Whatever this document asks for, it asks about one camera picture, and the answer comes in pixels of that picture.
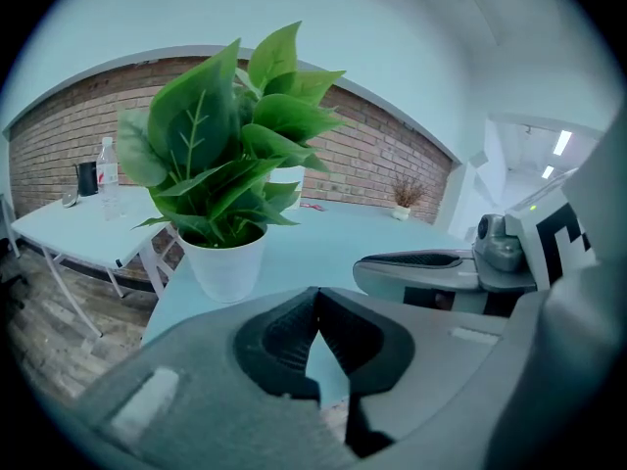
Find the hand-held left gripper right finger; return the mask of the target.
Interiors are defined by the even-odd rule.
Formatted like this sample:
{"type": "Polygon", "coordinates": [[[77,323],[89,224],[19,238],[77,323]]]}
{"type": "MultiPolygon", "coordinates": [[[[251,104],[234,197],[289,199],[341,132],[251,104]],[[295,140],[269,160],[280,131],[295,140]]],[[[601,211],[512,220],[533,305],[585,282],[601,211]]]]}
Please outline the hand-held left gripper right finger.
{"type": "Polygon", "coordinates": [[[346,378],[346,432],[331,458],[483,458],[505,395],[477,375],[504,336],[498,317],[382,303],[322,288],[317,331],[346,378]]]}

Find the light blue table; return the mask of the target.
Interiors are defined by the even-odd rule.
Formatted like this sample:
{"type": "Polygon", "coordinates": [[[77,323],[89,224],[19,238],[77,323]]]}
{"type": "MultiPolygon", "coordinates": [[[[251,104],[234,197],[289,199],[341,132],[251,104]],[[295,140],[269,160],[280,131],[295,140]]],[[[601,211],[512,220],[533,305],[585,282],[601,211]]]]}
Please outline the light blue table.
{"type": "MultiPolygon", "coordinates": [[[[266,295],[310,286],[358,291],[353,265],[366,256],[470,248],[469,243],[419,219],[394,219],[388,209],[310,199],[304,203],[321,205],[324,211],[303,207],[289,210],[284,215],[299,225],[268,228],[258,281],[242,301],[220,304],[208,298],[184,257],[159,297],[142,346],[191,316],[266,295]]],[[[323,409],[348,398],[348,378],[320,336],[312,344],[306,373],[320,386],[323,409]]]]}

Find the dried brown plant in vase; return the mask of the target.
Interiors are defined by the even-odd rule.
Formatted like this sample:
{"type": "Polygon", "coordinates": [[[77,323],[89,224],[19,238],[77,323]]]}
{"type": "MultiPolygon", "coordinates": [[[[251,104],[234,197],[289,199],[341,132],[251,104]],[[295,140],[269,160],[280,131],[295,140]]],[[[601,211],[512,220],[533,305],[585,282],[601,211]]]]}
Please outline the dried brown plant in vase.
{"type": "Polygon", "coordinates": [[[407,220],[410,217],[411,208],[424,195],[424,185],[415,176],[398,174],[392,188],[395,203],[392,216],[400,221],[407,220]]]}

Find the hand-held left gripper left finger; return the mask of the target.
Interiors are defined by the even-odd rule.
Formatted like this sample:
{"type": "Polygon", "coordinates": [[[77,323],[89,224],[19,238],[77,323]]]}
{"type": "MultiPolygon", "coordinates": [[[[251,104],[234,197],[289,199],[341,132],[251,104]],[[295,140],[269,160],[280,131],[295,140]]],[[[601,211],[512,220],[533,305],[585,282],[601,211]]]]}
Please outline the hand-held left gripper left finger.
{"type": "Polygon", "coordinates": [[[92,384],[68,437],[98,470],[347,470],[313,399],[273,396],[237,363],[236,332],[307,290],[185,319],[92,384]]]}

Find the green plant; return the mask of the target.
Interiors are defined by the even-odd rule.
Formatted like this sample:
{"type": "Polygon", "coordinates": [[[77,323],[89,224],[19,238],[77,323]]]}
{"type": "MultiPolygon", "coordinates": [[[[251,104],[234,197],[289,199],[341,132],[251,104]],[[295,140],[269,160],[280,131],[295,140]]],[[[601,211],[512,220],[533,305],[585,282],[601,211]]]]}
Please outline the green plant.
{"type": "Polygon", "coordinates": [[[300,196],[277,169],[325,171],[311,140],[339,125],[321,100],[337,70],[300,70],[299,25],[267,36],[245,68],[233,42],[166,84],[147,109],[118,117],[123,173],[145,188],[155,223],[174,227],[197,282],[212,300],[248,297],[271,226],[300,196]]]}

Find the black kettle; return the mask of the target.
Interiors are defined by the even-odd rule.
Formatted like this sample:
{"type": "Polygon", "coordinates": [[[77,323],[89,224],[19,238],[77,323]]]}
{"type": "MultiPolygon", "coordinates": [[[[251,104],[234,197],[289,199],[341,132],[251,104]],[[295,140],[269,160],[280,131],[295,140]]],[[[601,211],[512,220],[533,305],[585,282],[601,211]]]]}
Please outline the black kettle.
{"type": "Polygon", "coordinates": [[[98,193],[97,165],[95,161],[74,164],[77,179],[77,192],[80,197],[89,197],[98,193]]]}

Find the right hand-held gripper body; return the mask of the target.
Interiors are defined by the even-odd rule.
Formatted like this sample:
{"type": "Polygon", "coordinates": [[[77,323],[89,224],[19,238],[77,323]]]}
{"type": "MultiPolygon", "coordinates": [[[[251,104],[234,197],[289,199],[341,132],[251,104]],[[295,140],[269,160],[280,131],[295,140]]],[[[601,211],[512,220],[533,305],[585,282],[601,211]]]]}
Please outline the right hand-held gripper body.
{"type": "Polygon", "coordinates": [[[563,185],[574,173],[551,180],[504,214],[480,219],[471,260],[477,287],[411,288],[404,303],[441,310],[508,317],[518,299],[548,290],[563,275],[598,262],[563,185]]]}

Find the clear plastic water bottle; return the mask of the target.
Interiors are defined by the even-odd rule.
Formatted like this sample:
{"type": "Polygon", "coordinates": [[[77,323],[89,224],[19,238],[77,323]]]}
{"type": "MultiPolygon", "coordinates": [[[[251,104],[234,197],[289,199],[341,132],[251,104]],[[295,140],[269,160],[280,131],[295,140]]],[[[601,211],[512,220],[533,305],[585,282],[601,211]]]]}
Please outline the clear plastic water bottle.
{"type": "Polygon", "coordinates": [[[111,136],[102,139],[102,150],[96,160],[96,178],[104,217],[115,219],[120,215],[119,166],[111,136]]]}

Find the white folding table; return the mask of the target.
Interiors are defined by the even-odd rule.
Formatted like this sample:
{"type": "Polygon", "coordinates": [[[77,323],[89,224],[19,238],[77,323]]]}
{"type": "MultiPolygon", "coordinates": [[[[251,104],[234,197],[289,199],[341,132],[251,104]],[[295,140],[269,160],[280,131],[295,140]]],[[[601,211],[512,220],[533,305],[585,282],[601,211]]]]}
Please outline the white folding table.
{"type": "Polygon", "coordinates": [[[63,294],[87,326],[100,337],[102,332],[89,319],[61,277],[58,266],[71,258],[97,265],[106,270],[111,281],[113,271],[126,267],[140,257],[157,296],[165,289],[162,277],[173,270],[157,255],[152,240],[167,228],[163,222],[145,225],[160,214],[149,192],[139,186],[123,185],[118,189],[123,215],[114,219],[104,216],[97,195],[81,198],[66,208],[60,200],[32,211],[12,223],[12,229],[41,248],[48,267],[63,294]]]}

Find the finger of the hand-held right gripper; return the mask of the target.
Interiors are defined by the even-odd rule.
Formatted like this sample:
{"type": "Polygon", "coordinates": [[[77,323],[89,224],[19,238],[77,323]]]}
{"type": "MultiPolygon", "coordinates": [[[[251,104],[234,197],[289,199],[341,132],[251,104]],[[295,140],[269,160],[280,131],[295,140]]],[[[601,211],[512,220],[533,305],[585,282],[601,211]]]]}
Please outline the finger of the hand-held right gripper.
{"type": "Polygon", "coordinates": [[[473,254],[376,254],[353,266],[357,285],[367,293],[401,286],[448,292],[478,292],[473,254]]]}
{"type": "Polygon", "coordinates": [[[403,257],[445,257],[445,258],[473,258],[471,250],[420,250],[396,253],[381,253],[369,255],[367,258],[403,258],[403,257]]]}

